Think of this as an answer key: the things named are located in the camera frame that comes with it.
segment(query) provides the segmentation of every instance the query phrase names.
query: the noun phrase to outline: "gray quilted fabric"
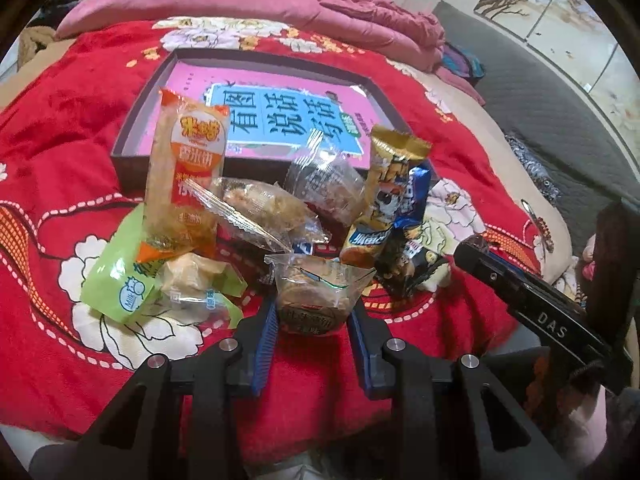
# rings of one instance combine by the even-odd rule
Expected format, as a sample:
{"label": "gray quilted fabric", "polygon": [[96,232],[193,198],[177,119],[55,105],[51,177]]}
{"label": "gray quilted fabric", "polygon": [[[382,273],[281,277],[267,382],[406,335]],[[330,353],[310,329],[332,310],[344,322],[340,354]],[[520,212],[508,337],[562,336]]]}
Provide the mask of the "gray quilted fabric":
{"label": "gray quilted fabric", "polygon": [[619,196],[640,200],[628,162],[591,109],[527,48],[445,2],[434,13],[447,40],[484,65],[476,89],[489,115],[503,129],[520,131],[559,187],[556,207],[579,254],[604,206]]}

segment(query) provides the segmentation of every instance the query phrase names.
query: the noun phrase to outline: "pink blanket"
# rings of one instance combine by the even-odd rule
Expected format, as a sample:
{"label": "pink blanket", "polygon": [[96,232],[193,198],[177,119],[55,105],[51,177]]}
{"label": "pink blanket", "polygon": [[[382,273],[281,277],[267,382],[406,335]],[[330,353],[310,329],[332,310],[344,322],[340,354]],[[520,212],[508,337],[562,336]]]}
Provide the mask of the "pink blanket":
{"label": "pink blanket", "polygon": [[311,30],[379,52],[484,100],[440,65],[444,31],[432,14],[412,14],[388,0],[85,0],[62,21],[60,40],[119,22],[169,16],[261,18]]}

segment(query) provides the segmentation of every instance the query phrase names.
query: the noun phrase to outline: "red floral blanket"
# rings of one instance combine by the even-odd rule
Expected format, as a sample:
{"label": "red floral blanket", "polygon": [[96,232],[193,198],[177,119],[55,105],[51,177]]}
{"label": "red floral blanket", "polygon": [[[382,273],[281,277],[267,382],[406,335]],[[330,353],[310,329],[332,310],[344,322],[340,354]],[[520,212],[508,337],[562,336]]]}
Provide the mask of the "red floral blanket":
{"label": "red floral blanket", "polygon": [[[302,57],[368,76],[415,135],[433,143],[443,180],[430,195],[422,242],[452,254],[482,233],[498,254],[537,272],[539,240],[493,174],[472,133],[446,104],[380,54],[283,23],[182,19],[121,23],[83,34],[0,115],[0,422],[51,434],[82,433],[148,355],[181,358],[229,336],[155,306],[117,325],[80,302],[80,287],[118,224],[141,197],[123,196],[110,150],[129,107],[180,46],[242,48]],[[242,257],[221,256],[247,272]],[[433,356],[482,351],[513,326],[483,284],[457,269],[393,302],[374,284],[366,307],[396,337]],[[239,304],[255,312],[250,286]],[[346,331],[328,338],[281,334],[262,397],[236,404],[247,460],[274,460],[357,431],[389,403],[360,391]]]}

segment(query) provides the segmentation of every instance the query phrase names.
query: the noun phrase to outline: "candy wrapper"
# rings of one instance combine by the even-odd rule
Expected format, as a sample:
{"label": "candy wrapper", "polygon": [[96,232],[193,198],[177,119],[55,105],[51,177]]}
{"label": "candy wrapper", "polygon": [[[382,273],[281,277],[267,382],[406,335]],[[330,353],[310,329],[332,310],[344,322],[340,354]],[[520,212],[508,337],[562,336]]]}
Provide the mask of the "candy wrapper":
{"label": "candy wrapper", "polygon": [[338,330],[375,273],[306,254],[269,254],[264,261],[275,273],[280,327],[300,334]]}
{"label": "candy wrapper", "polygon": [[165,263],[158,272],[161,302],[211,323],[235,328],[243,314],[225,297],[241,297],[246,282],[231,264],[188,253]]}
{"label": "candy wrapper", "polygon": [[429,154],[431,145],[417,137],[374,126],[371,131],[371,165],[367,175],[367,207],[349,229],[340,261],[356,267],[373,267],[405,195],[409,171]]}
{"label": "candy wrapper", "polygon": [[209,187],[222,174],[227,106],[207,107],[167,89],[151,148],[145,195],[145,239],[138,262],[173,258],[216,240],[216,216],[188,193],[188,178]]}
{"label": "candy wrapper", "polygon": [[329,241],[318,217],[302,201],[277,186],[253,180],[221,179],[219,189],[244,214],[195,182],[188,180],[185,184],[235,238],[267,251],[291,252],[294,242]]}
{"label": "candy wrapper", "polygon": [[315,128],[311,130],[306,146],[296,152],[284,188],[347,226],[358,218],[366,205],[364,180],[348,158]]}
{"label": "candy wrapper", "polygon": [[158,292],[155,267],[135,264],[142,236],[144,206],[124,217],[82,284],[80,301],[118,323],[126,322],[145,301]]}
{"label": "candy wrapper", "polygon": [[406,298],[447,260],[422,244],[422,218],[431,171],[427,165],[409,170],[409,182],[391,234],[376,261],[378,279],[393,296]]}

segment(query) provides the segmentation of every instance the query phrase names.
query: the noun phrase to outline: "metal screw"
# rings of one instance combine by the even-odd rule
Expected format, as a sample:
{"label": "metal screw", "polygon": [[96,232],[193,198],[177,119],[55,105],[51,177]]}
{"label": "metal screw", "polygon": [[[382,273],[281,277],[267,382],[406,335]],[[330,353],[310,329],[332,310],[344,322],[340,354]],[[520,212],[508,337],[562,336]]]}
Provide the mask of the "metal screw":
{"label": "metal screw", "polygon": [[146,360],[146,365],[149,368],[159,368],[166,362],[166,357],[162,354],[153,354],[149,359]]}
{"label": "metal screw", "polygon": [[472,354],[464,354],[460,358],[460,362],[465,368],[478,368],[480,364],[480,359],[478,359],[475,355]]}
{"label": "metal screw", "polygon": [[402,339],[394,337],[386,342],[386,347],[393,352],[399,352],[406,348],[406,343]]}
{"label": "metal screw", "polygon": [[236,341],[232,337],[227,337],[226,339],[220,341],[219,345],[221,350],[225,352],[231,352],[232,350],[238,348],[238,341]]}

